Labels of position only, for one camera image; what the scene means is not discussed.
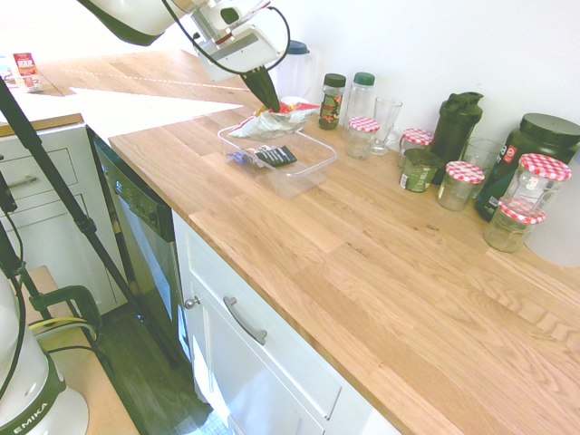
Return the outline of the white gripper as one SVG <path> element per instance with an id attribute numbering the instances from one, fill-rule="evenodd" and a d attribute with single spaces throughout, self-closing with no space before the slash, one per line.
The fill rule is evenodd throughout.
<path id="1" fill-rule="evenodd" d="M 266 27 L 250 25 L 242 31 L 235 30 L 233 35 L 220 48 L 213 43 L 200 44 L 202 50 L 214 61 L 231 70 L 227 72 L 218 67 L 197 49 L 198 58 L 206 73 L 213 82 L 223 82 L 242 73 L 240 77 L 246 87 L 263 105 L 273 111 L 280 111 L 280 102 L 268 70 L 259 66 L 281 57 L 282 28 L 274 24 Z"/>

